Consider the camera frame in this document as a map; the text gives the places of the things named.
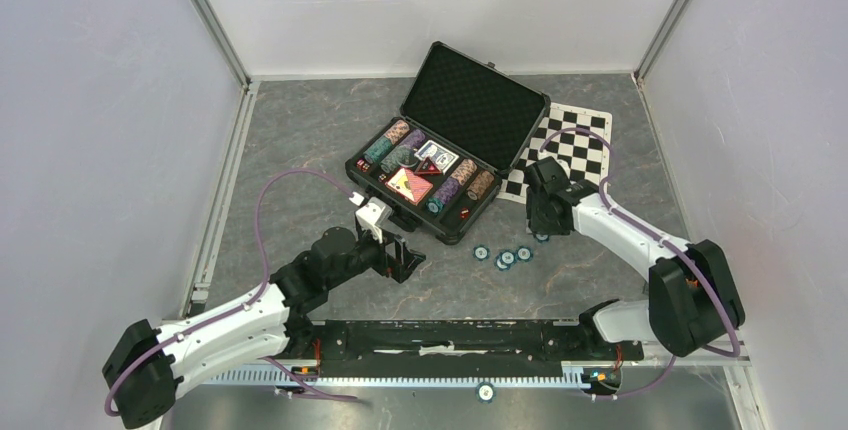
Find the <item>brown poker chip stack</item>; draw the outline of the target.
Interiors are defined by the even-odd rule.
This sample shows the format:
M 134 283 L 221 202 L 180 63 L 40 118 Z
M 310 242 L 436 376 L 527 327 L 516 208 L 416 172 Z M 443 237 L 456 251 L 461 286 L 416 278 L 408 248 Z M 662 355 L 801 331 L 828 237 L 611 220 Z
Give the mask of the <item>brown poker chip stack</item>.
M 468 186 L 466 194 L 471 200 L 477 201 L 485 195 L 485 193 L 493 184 L 493 182 L 494 175 L 489 171 L 483 170 L 473 179 L 471 184 Z

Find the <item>orange blue poker chip stack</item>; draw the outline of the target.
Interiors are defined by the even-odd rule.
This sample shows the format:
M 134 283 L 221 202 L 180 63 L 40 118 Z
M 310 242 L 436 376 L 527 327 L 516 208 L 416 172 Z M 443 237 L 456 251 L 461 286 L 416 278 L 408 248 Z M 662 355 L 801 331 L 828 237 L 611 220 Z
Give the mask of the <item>orange blue poker chip stack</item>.
M 465 185 L 468 179 L 477 171 L 476 163 L 471 159 L 463 159 L 450 177 L 458 182 L 460 186 Z

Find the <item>black red all-in triangle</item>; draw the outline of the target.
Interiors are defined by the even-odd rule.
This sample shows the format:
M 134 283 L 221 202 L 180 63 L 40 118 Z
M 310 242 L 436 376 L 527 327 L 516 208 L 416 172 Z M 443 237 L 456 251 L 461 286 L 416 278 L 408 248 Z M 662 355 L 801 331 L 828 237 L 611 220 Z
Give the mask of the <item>black red all-in triangle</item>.
M 419 164 L 414 169 L 414 174 L 418 176 L 437 176 L 441 175 L 442 171 L 436 165 L 436 163 L 429 157 L 425 157 L 423 160 L 419 162 Z

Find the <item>clear dealer button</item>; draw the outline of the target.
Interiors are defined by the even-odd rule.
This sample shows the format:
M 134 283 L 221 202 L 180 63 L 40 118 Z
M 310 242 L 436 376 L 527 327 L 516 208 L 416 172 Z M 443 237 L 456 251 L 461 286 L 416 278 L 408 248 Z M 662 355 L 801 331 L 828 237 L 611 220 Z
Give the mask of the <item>clear dealer button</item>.
M 415 168 L 419 164 L 419 159 L 414 151 L 403 151 L 398 154 L 397 164 L 402 168 Z

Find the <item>green yellow blue chip stack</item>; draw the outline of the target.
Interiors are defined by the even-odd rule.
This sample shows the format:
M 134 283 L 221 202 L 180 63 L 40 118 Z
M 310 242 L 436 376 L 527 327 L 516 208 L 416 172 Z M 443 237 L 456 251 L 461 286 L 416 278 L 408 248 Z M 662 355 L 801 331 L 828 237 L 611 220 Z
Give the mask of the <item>green yellow blue chip stack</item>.
M 403 151 L 411 151 L 406 148 L 399 148 L 398 146 L 393 148 L 389 154 L 380 162 L 380 168 L 383 172 L 390 173 L 397 168 L 399 168 L 397 164 L 398 154 Z

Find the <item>teal poker chip stack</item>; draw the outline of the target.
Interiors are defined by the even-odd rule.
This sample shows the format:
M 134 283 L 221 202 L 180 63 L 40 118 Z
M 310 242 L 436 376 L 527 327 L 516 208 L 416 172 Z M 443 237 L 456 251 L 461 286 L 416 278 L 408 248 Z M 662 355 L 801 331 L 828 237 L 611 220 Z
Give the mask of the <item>teal poker chip stack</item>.
M 394 143 L 386 136 L 377 138 L 363 153 L 363 159 L 374 164 L 379 162 L 394 146 Z

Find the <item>purple poker chip stack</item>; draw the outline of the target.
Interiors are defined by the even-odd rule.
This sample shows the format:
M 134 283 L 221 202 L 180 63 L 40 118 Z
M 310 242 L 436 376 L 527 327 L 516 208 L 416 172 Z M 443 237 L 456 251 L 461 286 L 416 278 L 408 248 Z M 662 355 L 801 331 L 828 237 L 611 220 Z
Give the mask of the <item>purple poker chip stack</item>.
M 415 153 L 425 142 L 427 136 L 420 129 L 412 130 L 405 138 L 398 144 L 399 148 L 410 149 L 413 153 Z

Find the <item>black poker case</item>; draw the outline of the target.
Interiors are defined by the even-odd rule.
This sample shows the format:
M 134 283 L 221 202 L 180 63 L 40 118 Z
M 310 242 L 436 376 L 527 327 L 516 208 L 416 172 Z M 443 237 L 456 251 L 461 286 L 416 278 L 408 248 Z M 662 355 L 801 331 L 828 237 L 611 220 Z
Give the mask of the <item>black poker case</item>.
M 550 98 L 506 74 L 442 42 L 433 43 L 422 63 L 411 89 L 383 129 L 350 159 L 344 168 L 347 176 L 369 196 L 387 203 L 393 214 L 391 221 L 406 231 L 422 229 L 446 245 L 459 243 L 473 223 L 494 199 L 505 177 L 515 168 L 519 155 L 528 144 L 551 106 Z M 420 129 L 427 140 L 435 140 L 459 155 L 453 166 L 437 176 L 422 176 L 433 184 L 430 193 L 414 205 L 385 185 L 396 170 L 386 173 L 380 162 L 398 146 L 405 136 L 379 161 L 369 164 L 363 159 L 365 150 L 397 120 L 405 120 L 410 131 Z M 370 172 L 357 168 L 364 160 Z M 444 205 L 438 215 L 426 208 L 437 189 L 450 177 L 463 159 L 471 159 L 477 171 Z M 479 200 L 471 200 L 466 190 L 483 170 L 494 175 L 494 182 Z M 387 179 L 378 177 L 385 173 Z M 463 208 L 470 215 L 462 219 Z

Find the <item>pink poker chip stack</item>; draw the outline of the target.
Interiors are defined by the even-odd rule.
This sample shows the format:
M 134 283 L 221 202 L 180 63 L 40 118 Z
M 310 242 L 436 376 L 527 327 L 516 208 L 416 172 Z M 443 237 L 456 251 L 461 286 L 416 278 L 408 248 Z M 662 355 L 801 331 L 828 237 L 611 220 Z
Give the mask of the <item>pink poker chip stack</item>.
M 410 131 L 410 126 L 405 120 L 397 120 L 395 121 L 391 127 L 389 127 L 385 133 L 384 137 L 390 142 L 391 145 L 397 144 L 408 132 Z

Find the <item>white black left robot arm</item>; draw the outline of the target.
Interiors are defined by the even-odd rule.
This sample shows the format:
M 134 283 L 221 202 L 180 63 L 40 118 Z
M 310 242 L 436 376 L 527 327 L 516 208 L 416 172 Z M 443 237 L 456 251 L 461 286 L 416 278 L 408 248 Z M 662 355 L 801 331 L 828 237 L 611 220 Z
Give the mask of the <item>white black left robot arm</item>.
M 137 429 L 226 370 L 284 352 L 302 357 L 314 344 L 308 315 L 331 290 L 368 270 L 402 283 L 425 259 L 392 233 L 377 239 L 367 230 L 333 227 L 238 298 L 159 327 L 146 319 L 129 325 L 102 369 L 104 411 Z

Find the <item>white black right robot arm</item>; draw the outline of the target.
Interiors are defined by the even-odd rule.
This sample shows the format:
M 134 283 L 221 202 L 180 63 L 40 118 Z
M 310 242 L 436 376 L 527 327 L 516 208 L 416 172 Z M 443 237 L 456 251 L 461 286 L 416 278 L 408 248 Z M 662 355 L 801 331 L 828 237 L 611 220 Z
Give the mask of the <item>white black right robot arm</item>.
M 726 355 L 739 352 L 737 330 L 746 314 L 722 248 L 705 239 L 692 243 L 659 230 L 618 205 L 603 185 L 572 181 L 552 157 L 525 171 L 527 223 L 531 233 L 578 233 L 629 264 L 646 282 L 639 301 L 611 300 L 580 316 L 580 350 L 602 358 L 617 343 L 654 341 L 677 357 L 716 352 L 726 336 Z

